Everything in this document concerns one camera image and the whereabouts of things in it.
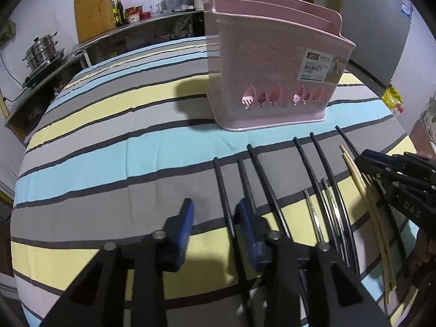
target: wooden chopstick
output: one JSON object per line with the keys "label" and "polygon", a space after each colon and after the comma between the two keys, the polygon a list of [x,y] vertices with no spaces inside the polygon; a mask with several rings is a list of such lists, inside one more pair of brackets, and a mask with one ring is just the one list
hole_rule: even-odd
{"label": "wooden chopstick", "polygon": [[391,260],[389,259],[389,242],[387,243],[386,246],[385,241],[383,240],[382,227],[380,225],[380,215],[377,215],[378,214],[377,206],[375,205],[372,197],[369,195],[367,191],[366,185],[363,182],[360,171],[358,170],[356,164],[354,163],[353,159],[351,158],[350,154],[345,149],[345,147],[343,147],[342,145],[340,147],[342,150],[342,157],[344,158],[348,166],[348,169],[350,170],[350,173],[359,190],[359,193],[361,194],[363,200],[366,203],[369,216],[371,218],[371,222],[374,228],[374,232],[376,233],[377,244],[379,246],[379,251],[381,255],[381,265],[383,267],[384,296],[385,296],[384,304],[387,305],[389,303],[389,293],[395,287],[395,274],[392,276],[394,271],[391,264]]}

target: black chopstick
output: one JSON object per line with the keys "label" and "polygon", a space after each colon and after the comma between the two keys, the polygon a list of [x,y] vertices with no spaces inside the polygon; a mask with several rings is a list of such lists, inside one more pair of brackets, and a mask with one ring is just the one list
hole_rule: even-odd
{"label": "black chopstick", "polygon": [[[356,149],[356,147],[348,138],[348,136],[344,134],[344,132],[338,125],[336,125],[335,128],[339,133],[339,135],[341,135],[344,141],[347,143],[347,146],[350,148],[350,151],[353,153],[354,157],[359,156],[360,155],[359,151]],[[374,187],[376,187],[377,193],[380,196],[382,207],[384,208],[384,212],[386,213],[387,219],[389,220],[389,224],[391,225],[392,232],[394,233],[394,237],[398,243],[398,251],[400,253],[404,277],[407,278],[409,275],[409,269],[407,263],[406,249],[404,247],[403,239],[401,238],[400,229],[397,226],[397,223],[394,218],[394,214],[392,213],[392,210],[389,207],[389,203],[387,202],[386,197],[384,196],[380,184],[374,178],[371,178],[371,181],[374,184]]]}
{"label": "black chopstick", "polygon": [[288,224],[286,223],[285,217],[283,216],[283,213],[277,204],[277,198],[275,197],[270,181],[268,181],[267,175],[265,174],[265,171],[250,144],[247,145],[247,149],[248,153],[250,154],[251,161],[253,162],[254,168],[256,169],[257,175],[259,176],[260,183],[262,184],[263,191],[265,192],[265,196],[267,197],[267,202],[271,208],[273,215],[275,216],[275,219],[277,220],[277,224],[282,232],[285,234],[285,236],[292,239]]}
{"label": "black chopstick", "polygon": [[317,150],[321,163],[324,166],[324,171],[327,174],[327,179],[330,183],[330,186],[333,189],[333,195],[334,198],[336,199],[336,203],[339,209],[339,214],[341,215],[341,220],[343,223],[345,223],[344,229],[345,229],[345,236],[346,236],[345,238],[347,241],[347,248],[348,248],[349,259],[350,259],[349,264],[350,266],[352,266],[354,272],[360,279],[360,268],[359,268],[359,259],[357,256],[356,241],[353,235],[352,225],[350,223],[350,217],[348,216],[348,212],[345,207],[344,199],[342,198],[341,191],[339,190],[337,182],[334,179],[333,171],[331,170],[330,164],[327,161],[324,151],[322,150],[313,132],[310,133],[310,138],[312,139],[312,142],[315,145],[315,149]]}
{"label": "black chopstick", "polygon": [[[260,161],[257,158],[257,155],[253,147],[250,144],[247,145],[247,150],[248,153],[250,154],[251,161],[253,162],[254,169],[256,170],[256,173],[260,179],[260,183],[262,185],[263,191],[265,192],[268,205],[272,211],[272,214],[274,215],[275,221],[277,222],[278,226],[285,234],[285,236],[289,240],[294,242],[291,236],[291,232],[289,231],[289,227],[286,223],[285,217],[283,216],[282,209],[277,204],[277,198],[275,197],[273,188],[271,187],[271,183],[270,181],[268,181],[267,175],[265,174],[265,171],[262,165],[260,164]],[[306,315],[308,315],[309,305],[308,305],[308,299],[306,293],[307,282],[306,282],[305,272],[301,270],[299,271],[299,285],[300,285],[300,296],[304,307],[304,311],[306,312]]]}
{"label": "black chopstick", "polygon": [[337,237],[336,237],[335,232],[334,232],[334,227],[333,227],[331,215],[327,209],[324,197],[321,193],[321,189],[320,189],[320,186],[318,184],[318,179],[315,176],[315,172],[313,171],[312,166],[311,166],[311,164],[306,156],[306,153],[302,149],[302,146],[299,143],[297,137],[294,138],[294,143],[295,143],[295,146],[300,154],[302,163],[304,164],[304,167],[306,168],[307,174],[309,175],[309,179],[310,179],[310,183],[312,184],[312,188],[315,191],[315,196],[317,197],[318,205],[320,206],[321,214],[323,216],[324,224],[326,226],[328,239],[329,239],[329,241],[333,241],[334,246],[336,248],[336,251],[341,252],[341,250],[339,248],[339,243],[337,241]]}
{"label": "black chopstick", "polygon": [[245,169],[244,161],[242,159],[238,159],[238,169],[239,169],[239,175],[241,177],[241,182],[243,184],[244,198],[248,200],[253,210],[256,211],[256,205],[254,204],[253,193],[251,191],[250,182],[248,181],[247,171]]}
{"label": "black chopstick", "polygon": [[214,158],[215,175],[218,182],[219,195],[221,198],[221,205],[224,212],[224,221],[227,226],[228,235],[230,236],[230,243],[232,245],[235,267],[238,274],[239,284],[241,285],[241,297],[243,301],[244,313],[247,319],[248,327],[256,327],[255,314],[253,305],[251,303],[250,288],[247,282],[247,275],[244,270],[244,264],[241,256],[241,250],[239,249],[238,240],[236,239],[235,226],[232,220],[232,213],[230,212],[230,205],[228,203],[227,192],[224,186],[224,180],[222,178],[221,167],[217,157]]}

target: stainless steel counter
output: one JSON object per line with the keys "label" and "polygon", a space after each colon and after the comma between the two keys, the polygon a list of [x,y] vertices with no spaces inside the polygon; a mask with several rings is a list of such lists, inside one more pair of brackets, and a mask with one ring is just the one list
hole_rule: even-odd
{"label": "stainless steel counter", "polygon": [[65,61],[61,62],[60,67],[54,70],[46,78],[44,78],[40,83],[38,83],[34,88],[26,88],[21,95],[18,96],[17,100],[14,102],[8,117],[6,118],[6,124],[9,123],[11,118],[20,110],[20,108],[27,102],[27,100],[37,93],[47,82],[49,82],[53,77],[58,75],[60,72],[65,70],[68,66],[80,60],[83,57],[83,53],[77,53],[72,58],[65,58]]}
{"label": "stainless steel counter", "polygon": [[120,32],[124,32],[124,31],[126,31],[128,29],[131,29],[131,28],[135,28],[135,27],[141,26],[141,25],[146,24],[146,23],[155,22],[155,21],[159,21],[161,19],[166,19],[166,18],[170,18],[170,17],[189,15],[191,13],[197,13],[197,12],[202,12],[202,11],[203,10],[198,10],[197,9],[195,11],[188,11],[188,12],[173,12],[173,13],[166,14],[166,15],[160,14],[160,15],[157,15],[157,16],[152,16],[152,17],[147,18],[147,19],[142,19],[142,20],[137,21],[137,22],[129,23],[129,24],[123,25],[121,27],[118,27],[118,28],[115,28],[115,29],[111,29],[108,32],[99,34],[98,36],[95,36],[95,37],[93,37],[91,39],[88,39],[88,40],[86,40],[86,41],[84,41],[82,43],[77,44],[73,48],[73,52],[75,52],[76,50],[83,50],[84,52],[86,52],[86,48],[88,48],[91,45],[99,42],[100,40],[103,40],[105,38],[114,36],[115,34],[118,34]]}

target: blue gripper pad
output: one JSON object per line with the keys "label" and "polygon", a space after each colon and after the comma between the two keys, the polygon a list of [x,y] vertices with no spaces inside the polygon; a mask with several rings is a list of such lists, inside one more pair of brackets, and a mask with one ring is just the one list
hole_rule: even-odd
{"label": "blue gripper pad", "polygon": [[239,215],[249,262],[255,271],[262,272],[272,259],[271,248],[265,239],[271,231],[270,225],[264,217],[254,214],[245,198],[237,205],[236,214]]}
{"label": "blue gripper pad", "polygon": [[166,233],[166,239],[158,243],[156,251],[156,263],[161,271],[178,272],[185,263],[194,215],[193,201],[185,198],[179,214],[166,220],[162,229]]}

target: table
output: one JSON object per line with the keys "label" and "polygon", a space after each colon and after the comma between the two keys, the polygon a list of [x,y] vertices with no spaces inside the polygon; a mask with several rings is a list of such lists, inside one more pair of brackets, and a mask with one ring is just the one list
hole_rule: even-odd
{"label": "table", "polygon": [[[367,208],[349,175],[339,145],[339,125],[359,151],[414,152],[404,130],[381,100],[354,75],[344,73],[323,122],[248,132],[220,129],[205,95],[205,38],[153,45],[117,56],[75,76],[50,105],[29,142],[16,186],[11,236],[18,292],[31,327],[37,326],[78,272],[109,240],[131,242],[160,229],[183,198],[195,202],[186,263],[165,273],[169,325],[243,326],[239,285],[230,254],[212,160],[222,159],[230,202],[243,196],[236,159],[243,158],[257,211],[272,214],[246,146],[260,151],[278,204],[295,241],[316,239],[302,191],[309,177],[292,139],[300,138],[318,177],[325,177],[309,133],[319,135],[344,197],[363,285],[383,305],[382,268]],[[406,251],[417,227],[394,212]],[[389,226],[384,225],[389,238]],[[398,248],[391,240],[396,272]],[[251,281],[256,274],[247,268]],[[131,276],[126,294],[129,320]],[[391,293],[387,312],[395,323],[415,291]],[[263,319],[264,288],[253,286]],[[302,315],[302,324],[306,320]]]}

